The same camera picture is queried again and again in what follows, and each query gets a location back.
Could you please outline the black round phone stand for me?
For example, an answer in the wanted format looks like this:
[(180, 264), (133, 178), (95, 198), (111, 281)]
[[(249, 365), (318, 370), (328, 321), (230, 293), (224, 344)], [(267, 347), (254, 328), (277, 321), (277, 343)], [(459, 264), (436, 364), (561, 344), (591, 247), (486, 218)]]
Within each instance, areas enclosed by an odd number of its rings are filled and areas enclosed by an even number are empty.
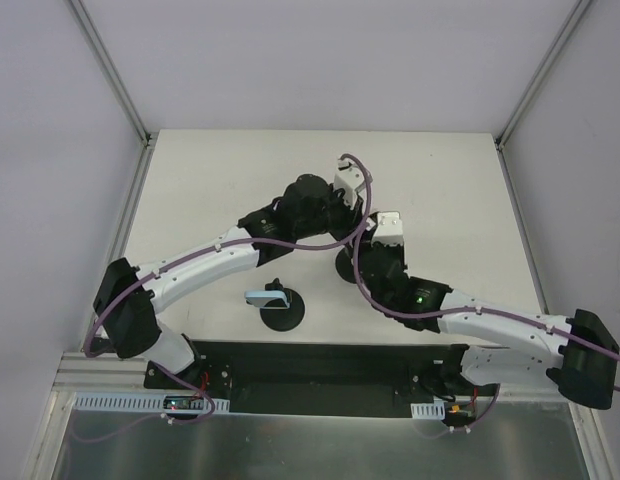
[(279, 278), (267, 283), (265, 291), (283, 293), (286, 302), (281, 298), (268, 301), (260, 310), (262, 322), (276, 332), (295, 329), (305, 315), (305, 303), (302, 296), (296, 290), (284, 286)]

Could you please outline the blue case smartphone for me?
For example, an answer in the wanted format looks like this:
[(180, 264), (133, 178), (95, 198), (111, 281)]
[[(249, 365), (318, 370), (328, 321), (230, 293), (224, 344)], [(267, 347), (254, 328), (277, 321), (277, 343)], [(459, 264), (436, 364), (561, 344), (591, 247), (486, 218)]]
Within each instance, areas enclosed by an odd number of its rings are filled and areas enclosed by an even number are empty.
[(244, 292), (245, 302), (260, 310), (289, 309), (290, 300), (284, 290), (252, 290)]

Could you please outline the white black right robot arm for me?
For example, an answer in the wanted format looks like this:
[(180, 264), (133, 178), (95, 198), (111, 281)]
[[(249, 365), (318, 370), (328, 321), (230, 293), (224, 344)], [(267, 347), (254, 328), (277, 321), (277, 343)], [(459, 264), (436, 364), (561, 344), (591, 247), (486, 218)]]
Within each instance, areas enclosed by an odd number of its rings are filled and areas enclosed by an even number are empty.
[(619, 345), (593, 312), (571, 316), (498, 308), (436, 281), (408, 274), (401, 246), (355, 246), (355, 279), (372, 307), (405, 327), (461, 335), (489, 347), (456, 347), (440, 369), (442, 387), (463, 394), (491, 384), (554, 385), (566, 399), (612, 406)]

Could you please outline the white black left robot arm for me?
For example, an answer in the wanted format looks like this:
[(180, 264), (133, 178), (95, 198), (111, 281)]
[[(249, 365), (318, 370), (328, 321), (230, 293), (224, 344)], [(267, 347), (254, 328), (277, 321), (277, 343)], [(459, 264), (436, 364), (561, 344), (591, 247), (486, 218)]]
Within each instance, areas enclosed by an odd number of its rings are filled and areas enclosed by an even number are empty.
[(184, 335), (159, 321), (159, 313), (219, 279), (301, 249), (304, 239), (329, 234), (334, 247), (348, 243), (362, 227), (363, 197), (370, 190), (368, 173), (358, 168), (336, 173), (332, 183), (304, 174), (211, 242), (145, 265), (112, 261), (93, 301), (96, 326), (104, 329), (107, 344), (98, 348), (88, 338), (85, 353), (143, 357), (166, 368), (178, 388), (194, 387), (201, 377), (199, 356)]

